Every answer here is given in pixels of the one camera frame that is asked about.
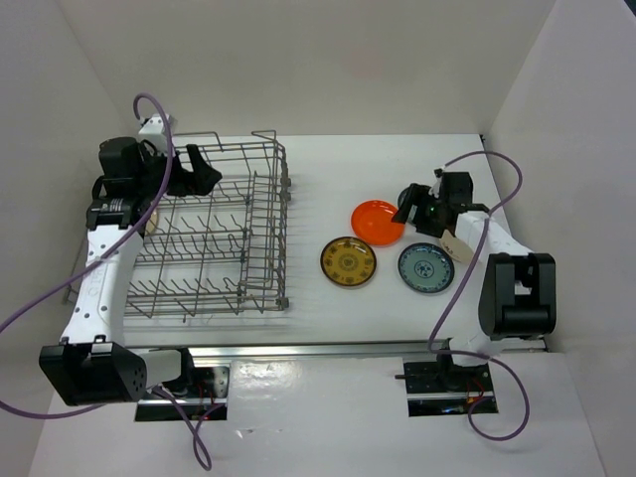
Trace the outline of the orange plastic plate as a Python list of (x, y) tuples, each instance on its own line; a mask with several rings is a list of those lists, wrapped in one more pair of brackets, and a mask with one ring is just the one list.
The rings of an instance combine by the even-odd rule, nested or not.
[(391, 245), (403, 236), (405, 225), (393, 221), (398, 208), (386, 201), (369, 200), (358, 205), (350, 218), (354, 234), (377, 246)]

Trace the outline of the yellow patterned plate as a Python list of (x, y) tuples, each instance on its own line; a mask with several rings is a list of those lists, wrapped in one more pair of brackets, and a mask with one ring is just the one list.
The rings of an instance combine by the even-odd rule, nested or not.
[(378, 260), (375, 252), (363, 240), (339, 237), (324, 246), (319, 264), (329, 281), (353, 288), (366, 284), (374, 277)]

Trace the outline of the cream plate with characters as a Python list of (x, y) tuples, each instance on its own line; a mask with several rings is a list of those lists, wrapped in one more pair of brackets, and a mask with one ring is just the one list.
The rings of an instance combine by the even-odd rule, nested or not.
[(155, 233), (159, 223), (158, 213), (154, 211), (145, 225), (145, 233), (147, 235), (152, 235)]

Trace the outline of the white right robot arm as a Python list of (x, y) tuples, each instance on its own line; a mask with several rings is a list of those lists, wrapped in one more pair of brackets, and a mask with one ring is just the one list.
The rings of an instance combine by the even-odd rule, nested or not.
[(442, 239), (451, 235), (468, 250), (470, 262), (442, 317), (450, 310), (479, 262), (485, 264), (478, 303), (478, 323), (463, 336), (451, 338), (441, 352), (450, 355), (435, 366), (437, 383), (458, 390), (470, 369), (501, 352), (506, 339), (537, 340), (557, 324), (556, 262), (516, 241), (493, 219), (495, 208), (473, 201), (467, 172), (435, 171), (432, 186), (412, 183), (397, 201), (394, 223), (412, 223), (416, 231)]

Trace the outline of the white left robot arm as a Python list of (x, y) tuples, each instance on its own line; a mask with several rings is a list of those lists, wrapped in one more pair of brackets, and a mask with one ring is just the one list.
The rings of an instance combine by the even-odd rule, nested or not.
[(60, 342), (42, 348), (39, 365), (65, 404), (80, 406), (137, 402), (163, 385), (175, 397), (198, 382), (185, 349), (137, 350), (123, 344), (123, 317), (135, 261), (143, 248), (152, 201), (161, 195), (208, 196), (223, 175), (195, 144), (184, 168), (148, 140), (116, 137), (102, 142), (86, 210), (85, 275), (71, 320)]

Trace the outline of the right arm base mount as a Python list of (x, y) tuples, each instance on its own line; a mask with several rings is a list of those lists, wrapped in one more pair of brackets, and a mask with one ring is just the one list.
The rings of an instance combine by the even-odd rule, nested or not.
[(395, 380), (404, 386), (409, 417), (464, 415), (473, 404), (475, 413), (498, 412), (487, 365), (404, 362)]

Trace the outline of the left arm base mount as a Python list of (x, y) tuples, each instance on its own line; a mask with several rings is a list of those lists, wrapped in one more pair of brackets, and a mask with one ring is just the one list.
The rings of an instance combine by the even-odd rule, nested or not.
[[(230, 377), (229, 365), (195, 368), (187, 384), (172, 382), (166, 385), (166, 389), (191, 421), (195, 422), (200, 418), (222, 421), (228, 417)], [(138, 403), (134, 414), (135, 422), (169, 422), (181, 419), (180, 413), (168, 399), (150, 393)]]

